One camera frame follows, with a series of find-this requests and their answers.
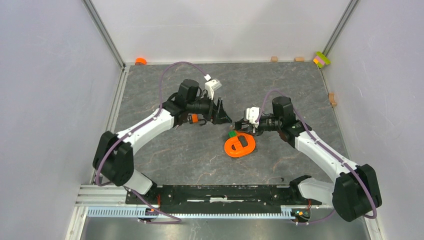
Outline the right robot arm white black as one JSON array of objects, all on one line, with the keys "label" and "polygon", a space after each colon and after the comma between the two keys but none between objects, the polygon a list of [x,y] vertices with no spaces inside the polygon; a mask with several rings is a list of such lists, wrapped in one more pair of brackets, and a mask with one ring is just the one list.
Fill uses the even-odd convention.
[{"label": "right robot arm white black", "polygon": [[359,217],[375,219],[382,205],[376,171],[369,164],[358,165],[325,143],[305,123],[292,100],[286,96],[272,99],[272,113],[263,114],[259,107],[247,108],[234,129],[253,136],[277,132],[291,147],[310,158],[331,182],[304,175],[290,182],[289,199],[295,204],[315,200],[331,206],[346,222]]}]

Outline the orange black padlock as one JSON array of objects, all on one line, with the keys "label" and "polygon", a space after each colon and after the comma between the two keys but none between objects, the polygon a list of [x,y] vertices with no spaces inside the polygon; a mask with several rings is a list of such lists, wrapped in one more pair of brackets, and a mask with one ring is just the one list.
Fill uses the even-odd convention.
[{"label": "orange black padlock", "polygon": [[189,124],[197,124],[199,126],[204,126],[207,123],[207,120],[204,118],[199,118],[198,114],[190,113],[187,116],[187,121]]}]

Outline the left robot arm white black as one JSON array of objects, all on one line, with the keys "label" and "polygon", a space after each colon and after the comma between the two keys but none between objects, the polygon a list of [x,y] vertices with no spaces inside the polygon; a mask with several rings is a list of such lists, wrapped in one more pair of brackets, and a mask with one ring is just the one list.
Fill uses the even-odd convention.
[{"label": "left robot arm white black", "polygon": [[156,109],[152,115],[117,133],[104,132],[93,159],[93,167],[114,185],[125,186],[138,192],[145,204],[157,198],[154,182],[135,170],[134,155],[146,143],[161,133],[183,123],[214,125],[231,123],[221,98],[214,102],[215,91],[221,87],[217,79],[200,88],[197,81],[185,79],[177,92]]}]

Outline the black cable loop lock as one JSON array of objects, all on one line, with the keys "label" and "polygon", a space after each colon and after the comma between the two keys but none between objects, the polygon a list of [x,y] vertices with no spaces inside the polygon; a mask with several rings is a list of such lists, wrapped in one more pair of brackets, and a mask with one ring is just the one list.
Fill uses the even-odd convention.
[{"label": "black cable loop lock", "polygon": [[234,123],[234,127],[233,127],[233,129],[234,129],[235,131],[237,131],[238,129],[240,129],[240,128],[245,128],[245,127],[247,127],[247,126],[249,126],[249,123],[248,123],[248,122],[245,122],[245,121],[237,121],[237,122],[235,122],[235,123]]}]

